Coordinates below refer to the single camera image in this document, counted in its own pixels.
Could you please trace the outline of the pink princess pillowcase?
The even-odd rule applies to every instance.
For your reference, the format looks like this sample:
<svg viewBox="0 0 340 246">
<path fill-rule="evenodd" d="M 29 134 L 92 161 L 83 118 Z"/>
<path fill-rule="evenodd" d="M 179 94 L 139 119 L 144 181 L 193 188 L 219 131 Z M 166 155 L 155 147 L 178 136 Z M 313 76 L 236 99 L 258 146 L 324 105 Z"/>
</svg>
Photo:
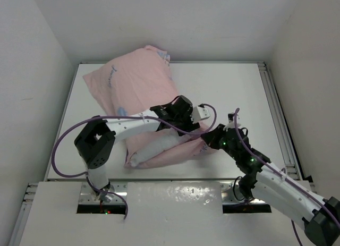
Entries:
<svg viewBox="0 0 340 246">
<path fill-rule="evenodd" d="M 165 105 L 178 96 L 169 67 L 170 55 L 154 46 L 145 46 L 117 57 L 99 69 L 83 76 L 89 92 L 106 115 L 133 116 L 153 106 Z M 126 139 L 126 168 L 149 169 L 182 163 L 195 156 L 215 152 L 198 136 L 185 135 L 187 142 L 162 152 L 156 157 L 130 165 L 138 150 L 174 129 L 136 135 Z"/>
</svg>

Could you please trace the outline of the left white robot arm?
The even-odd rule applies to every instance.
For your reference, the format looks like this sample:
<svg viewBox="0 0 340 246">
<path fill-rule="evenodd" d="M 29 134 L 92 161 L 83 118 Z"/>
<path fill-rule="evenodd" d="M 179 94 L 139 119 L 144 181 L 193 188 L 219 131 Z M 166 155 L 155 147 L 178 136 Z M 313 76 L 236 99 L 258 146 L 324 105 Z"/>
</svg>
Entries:
<svg viewBox="0 0 340 246">
<path fill-rule="evenodd" d="M 95 116 L 85 121 L 85 127 L 74 145 L 87 169 L 87 180 L 96 195 L 106 194 L 110 182 L 106 175 L 114 143 L 143 133 L 174 129 L 168 138 L 161 138 L 163 147 L 173 148 L 185 135 L 198 135 L 199 122 L 209 118 L 204 105 L 193 106 L 184 96 L 165 105 L 153 106 L 133 116 Z"/>
</svg>

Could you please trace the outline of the white pillow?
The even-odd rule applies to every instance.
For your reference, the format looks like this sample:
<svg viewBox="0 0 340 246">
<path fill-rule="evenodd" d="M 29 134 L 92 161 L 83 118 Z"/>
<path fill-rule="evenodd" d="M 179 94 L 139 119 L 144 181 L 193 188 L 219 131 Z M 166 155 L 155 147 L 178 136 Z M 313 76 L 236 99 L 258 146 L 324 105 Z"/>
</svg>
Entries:
<svg viewBox="0 0 340 246">
<path fill-rule="evenodd" d="M 168 134 L 157 138 L 144 148 L 135 152 L 130 158 L 130 165 L 137 167 L 140 163 L 148 161 L 164 151 L 183 144 L 188 141 L 187 136 L 178 136 L 177 134 Z"/>
</svg>

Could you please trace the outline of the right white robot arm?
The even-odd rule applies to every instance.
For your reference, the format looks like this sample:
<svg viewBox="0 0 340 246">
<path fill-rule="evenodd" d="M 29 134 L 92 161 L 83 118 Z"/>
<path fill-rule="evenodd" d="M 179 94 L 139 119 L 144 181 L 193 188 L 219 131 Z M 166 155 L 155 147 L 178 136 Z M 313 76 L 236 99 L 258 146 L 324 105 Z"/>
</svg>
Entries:
<svg viewBox="0 0 340 246">
<path fill-rule="evenodd" d="M 270 159 L 252 148 L 242 129 L 220 124 L 201 138 L 208 147 L 225 151 L 244 173 L 239 192 L 262 200 L 293 220 L 314 245 L 333 245 L 339 238 L 339 200 L 326 199 L 284 174 Z"/>
</svg>

